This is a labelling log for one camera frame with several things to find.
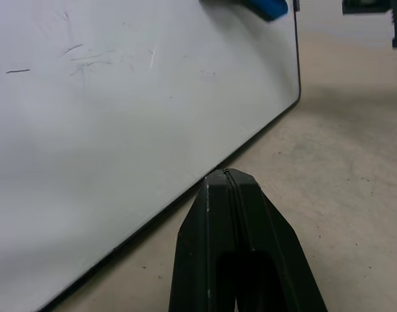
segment white board surface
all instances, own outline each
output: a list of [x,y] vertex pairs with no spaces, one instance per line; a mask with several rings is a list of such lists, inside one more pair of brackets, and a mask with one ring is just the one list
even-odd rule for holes
[[44,307],[297,101],[295,41],[293,12],[0,0],[0,312]]

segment blue object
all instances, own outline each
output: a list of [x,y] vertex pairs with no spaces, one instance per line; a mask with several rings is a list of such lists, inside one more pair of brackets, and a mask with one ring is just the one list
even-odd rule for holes
[[273,21],[287,14],[286,0],[245,0],[243,4],[266,21]]

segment whiteboard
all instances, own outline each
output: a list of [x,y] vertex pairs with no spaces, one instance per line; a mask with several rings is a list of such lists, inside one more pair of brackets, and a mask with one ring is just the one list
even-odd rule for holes
[[0,311],[43,308],[299,91],[291,2],[266,23],[199,0],[0,0]]

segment gray floor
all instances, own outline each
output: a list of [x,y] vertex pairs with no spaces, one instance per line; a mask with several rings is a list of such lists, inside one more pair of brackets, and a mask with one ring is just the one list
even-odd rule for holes
[[[231,167],[294,227],[329,311],[397,311],[397,51],[301,36],[300,104]],[[57,311],[167,311],[191,200]]]

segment concrete floor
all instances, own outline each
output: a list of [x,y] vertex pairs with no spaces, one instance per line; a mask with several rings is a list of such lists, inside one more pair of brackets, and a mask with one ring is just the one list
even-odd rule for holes
[[[300,104],[230,166],[291,223],[330,312],[397,311],[397,51],[302,36],[300,57]],[[167,311],[191,202],[56,311]]]

